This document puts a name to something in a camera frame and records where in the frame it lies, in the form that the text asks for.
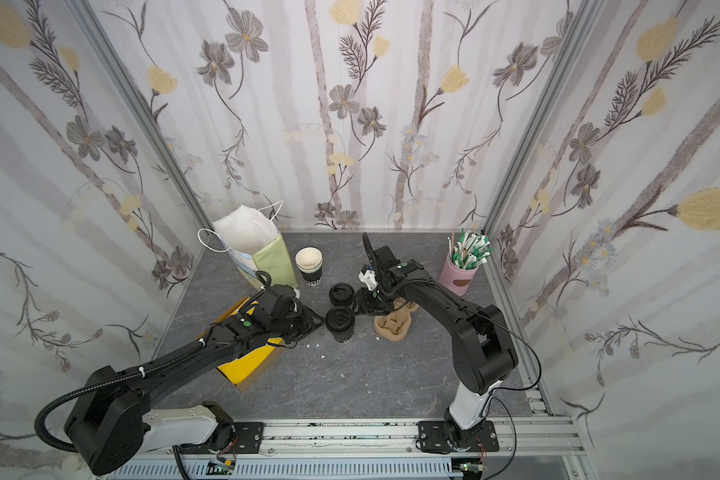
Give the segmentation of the black plastic cup lid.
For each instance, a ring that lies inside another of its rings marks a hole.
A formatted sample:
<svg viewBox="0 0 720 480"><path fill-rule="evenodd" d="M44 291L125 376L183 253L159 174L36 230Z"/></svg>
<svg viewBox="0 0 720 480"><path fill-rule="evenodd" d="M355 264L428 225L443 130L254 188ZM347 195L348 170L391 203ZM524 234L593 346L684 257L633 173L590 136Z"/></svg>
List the black plastic cup lid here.
<svg viewBox="0 0 720 480"><path fill-rule="evenodd" d="M326 328L333 334L344 333L354 328L355 315L349 307L334 306L325 317Z"/></svg>

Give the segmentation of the black paper coffee cup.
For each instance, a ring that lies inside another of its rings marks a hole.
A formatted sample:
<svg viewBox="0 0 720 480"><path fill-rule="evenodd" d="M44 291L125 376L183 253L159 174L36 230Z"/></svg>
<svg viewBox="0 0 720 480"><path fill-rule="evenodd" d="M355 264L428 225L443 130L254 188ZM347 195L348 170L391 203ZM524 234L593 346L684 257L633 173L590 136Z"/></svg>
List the black paper coffee cup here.
<svg viewBox="0 0 720 480"><path fill-rule="evenodd" d="M340 344L345 344L349 342L354 334L353 322L344 325L334 325L327 323L326 328L331 333L333 338Z"/></svg>

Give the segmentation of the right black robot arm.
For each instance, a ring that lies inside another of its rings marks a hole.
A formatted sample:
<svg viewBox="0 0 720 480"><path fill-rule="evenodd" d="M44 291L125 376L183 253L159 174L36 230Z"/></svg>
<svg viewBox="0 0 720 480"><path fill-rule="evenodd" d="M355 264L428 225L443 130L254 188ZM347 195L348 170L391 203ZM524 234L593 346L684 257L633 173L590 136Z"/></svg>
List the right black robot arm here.
<svg viewBox="0 0 720 480"><path fill-rule="evenodd" d="M502 311L481 307L438 283L415 260L399 260L387 246L374 248L362 235L368 263L355 294L357 315L385 316L397 310L399 298L431 315L451 338L454 371L460 381L456 396L444 416L444 436L454 450L465 449L481 435L481 428L495 392L518 366L514 343L528 347L506 326Z"/></svg>

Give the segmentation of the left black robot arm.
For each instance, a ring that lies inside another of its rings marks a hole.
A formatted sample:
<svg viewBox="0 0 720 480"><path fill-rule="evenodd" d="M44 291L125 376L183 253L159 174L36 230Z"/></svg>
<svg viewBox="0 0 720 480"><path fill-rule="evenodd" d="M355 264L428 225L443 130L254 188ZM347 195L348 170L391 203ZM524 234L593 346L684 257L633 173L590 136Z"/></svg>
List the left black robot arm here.
<svg viewBox="0 0 720 480"><path fill-rule="evenodd" d="M125 370L103 367L83 387L45 405L34 420L37 437L79 454L95 475L111 473L154 438L157 429L145 417L165 397L276 339L291 347L322 326L323 317L305 306L294 288L273 283L263 271L256 276L262 288L197 339Z"/></svg>

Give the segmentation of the stack of black lids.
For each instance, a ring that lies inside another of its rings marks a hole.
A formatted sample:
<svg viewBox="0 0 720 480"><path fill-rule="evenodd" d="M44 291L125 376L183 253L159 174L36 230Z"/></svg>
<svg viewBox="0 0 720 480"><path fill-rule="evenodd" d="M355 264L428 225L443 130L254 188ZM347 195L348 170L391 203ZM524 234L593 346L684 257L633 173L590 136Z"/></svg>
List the stack of black lids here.
<svg viewBox="0 0 720 480"><path fill-rule="evenodd" d="M329 289L329 301L334 307L353 308L355 295L354 288L348 283L336 283Z"/></svg>

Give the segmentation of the brown pulp cup carrier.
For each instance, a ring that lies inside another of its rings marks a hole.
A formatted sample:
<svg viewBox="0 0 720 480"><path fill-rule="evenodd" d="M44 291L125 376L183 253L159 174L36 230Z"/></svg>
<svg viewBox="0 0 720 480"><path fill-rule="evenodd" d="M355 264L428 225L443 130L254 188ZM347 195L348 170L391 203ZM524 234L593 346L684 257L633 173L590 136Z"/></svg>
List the brown pulp cup carrier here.
<svg viewBox="0 0 720 480"><path fill-rule="evenodd" d="M393 311L384 316L374 318L374 329L381 336L392 342L403 340L412 325L412 315L420 306L398 298L393 302Z"/></svg>

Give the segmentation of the green white paper bag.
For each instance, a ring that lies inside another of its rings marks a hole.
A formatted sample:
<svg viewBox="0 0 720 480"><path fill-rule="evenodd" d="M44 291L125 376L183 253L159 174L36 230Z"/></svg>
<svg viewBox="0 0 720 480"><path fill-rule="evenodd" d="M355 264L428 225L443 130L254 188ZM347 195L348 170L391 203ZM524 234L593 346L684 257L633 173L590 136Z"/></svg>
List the green white paper bag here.
<svg viewBox="0 0 720 480"><path fill-rule="evenodd" d="M272 284L298 289L293 262L275 224L283 205L283 200L261 208L241 205L214 221L210 229L199 229L197 239L212 252L228 254L254 288L262 287L256 272L263 271L269 274Z"/></svg>

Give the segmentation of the pink straw holder cup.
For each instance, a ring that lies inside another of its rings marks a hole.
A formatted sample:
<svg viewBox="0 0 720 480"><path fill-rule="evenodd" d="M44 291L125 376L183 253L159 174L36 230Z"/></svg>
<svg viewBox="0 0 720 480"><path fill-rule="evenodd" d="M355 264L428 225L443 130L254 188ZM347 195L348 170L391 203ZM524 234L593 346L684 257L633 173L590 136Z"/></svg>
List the pink straw holder cup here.
<svg viewBox="0 0 720 480"><path fill-rule="evenodd" d="M450 256L446 257L438 283L459 297L463 297L476 275L477 269L463 269L456 266Z"/></svg>

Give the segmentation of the green white wrapped straws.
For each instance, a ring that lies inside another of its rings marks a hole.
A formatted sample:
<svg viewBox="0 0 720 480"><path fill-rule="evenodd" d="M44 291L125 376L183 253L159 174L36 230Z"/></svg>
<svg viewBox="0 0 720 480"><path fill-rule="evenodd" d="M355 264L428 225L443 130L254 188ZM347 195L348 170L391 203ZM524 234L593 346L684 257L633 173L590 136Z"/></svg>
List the green white wrapped straws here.
<svg viewBox="0 0 720 480"><path fill-rule="evenodd" d="M459 234L452 232L448 247L448 260L461 270L475 270L486 263L493 253L488 237L473 230L461 230Z"/></svg>

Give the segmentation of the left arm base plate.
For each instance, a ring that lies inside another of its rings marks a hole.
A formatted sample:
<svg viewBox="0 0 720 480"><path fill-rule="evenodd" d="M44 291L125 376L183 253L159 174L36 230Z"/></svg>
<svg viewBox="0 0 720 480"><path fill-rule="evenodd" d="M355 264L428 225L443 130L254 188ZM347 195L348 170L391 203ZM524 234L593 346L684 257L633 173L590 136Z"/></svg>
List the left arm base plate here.
<svg viewBox="0 0 720 480"><path fill-rule="evenodd" d="M256 455L260 451L265 424L263 422L235 422L233 446L236 455Z"/></svg>

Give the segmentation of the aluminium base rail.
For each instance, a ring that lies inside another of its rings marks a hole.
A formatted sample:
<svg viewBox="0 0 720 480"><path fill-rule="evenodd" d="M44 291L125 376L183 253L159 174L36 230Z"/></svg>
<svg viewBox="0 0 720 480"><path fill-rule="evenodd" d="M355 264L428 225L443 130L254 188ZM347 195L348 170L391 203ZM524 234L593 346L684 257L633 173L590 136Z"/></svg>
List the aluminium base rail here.
<svg viewBox="0 0 720 480"><path fill-rule="evenodd" d="M593 479L567 417L512 417L494 424L500 449L446 455L417 449L423 419L264 420L256 455L169 448L136 456L112 479Z"/></svg>

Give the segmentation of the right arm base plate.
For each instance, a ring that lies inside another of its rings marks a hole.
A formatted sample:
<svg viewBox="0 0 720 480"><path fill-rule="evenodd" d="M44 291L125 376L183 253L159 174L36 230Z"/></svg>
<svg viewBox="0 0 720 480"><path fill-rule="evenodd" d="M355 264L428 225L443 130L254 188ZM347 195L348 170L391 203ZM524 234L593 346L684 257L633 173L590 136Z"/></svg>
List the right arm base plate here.
<svg viewBox="0 0 720 480"><path fill-rule="evenodd" d="M424 453L493 453L500 449L494 424L488 420L483 420L468 430L460 429L450 420L420 421L417 427L415 445Z"/></svg>

